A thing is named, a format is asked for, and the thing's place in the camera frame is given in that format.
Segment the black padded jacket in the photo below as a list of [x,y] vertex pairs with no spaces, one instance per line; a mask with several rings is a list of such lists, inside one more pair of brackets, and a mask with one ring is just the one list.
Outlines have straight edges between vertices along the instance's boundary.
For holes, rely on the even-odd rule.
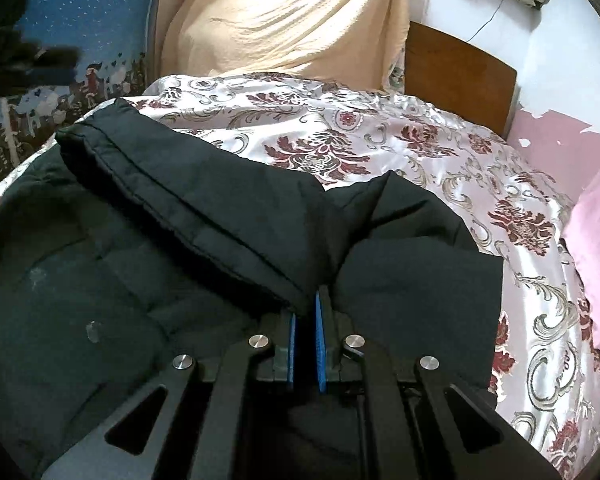
[[393,172],[325,190],[114,102],[0,199],[0,479],[42,477],[118,408],[106,442],[136,457],[174,358],[216,363],[284,315],[292,378],[248,388],[232,475],[361,477],[360,397],[317,392],[317,310],[486,394],[502,281],[463,220]]

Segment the blue starry patterned curtain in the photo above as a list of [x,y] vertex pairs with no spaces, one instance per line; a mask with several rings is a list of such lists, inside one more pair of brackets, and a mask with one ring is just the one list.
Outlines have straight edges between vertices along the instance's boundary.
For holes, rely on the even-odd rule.
[[0,181],[60,127],[146,86],[150,0],[0,0]]

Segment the floral satin bedspread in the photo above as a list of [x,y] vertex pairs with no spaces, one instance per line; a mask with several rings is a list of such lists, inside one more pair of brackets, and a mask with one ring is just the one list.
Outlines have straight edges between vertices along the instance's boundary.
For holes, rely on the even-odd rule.
[[[478,251],[503,263],[482,396],[557,470],[556,479],[600,477],[600,350],[564,243],[570,201],[495,133],[414,96],[280,73],[166,76],[72,126],[120,100],[219,150],[308,174],[325,190],[393,172],[437,196]],[[0,199],[70,127],[0,184]]]

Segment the beige hanging sheet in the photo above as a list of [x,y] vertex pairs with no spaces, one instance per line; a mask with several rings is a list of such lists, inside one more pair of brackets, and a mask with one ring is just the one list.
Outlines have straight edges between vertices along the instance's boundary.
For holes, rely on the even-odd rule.
[[184,0],[160,72],[279,72],[387,90],[410,23],[410,0]]

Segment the brown wooden headboard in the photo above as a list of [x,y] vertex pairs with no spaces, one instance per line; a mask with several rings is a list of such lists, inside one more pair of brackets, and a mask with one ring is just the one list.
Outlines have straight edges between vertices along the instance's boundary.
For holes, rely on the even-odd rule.
[[404,92],[508,135],[517,71],[467,42],[413,22],[405,41]]

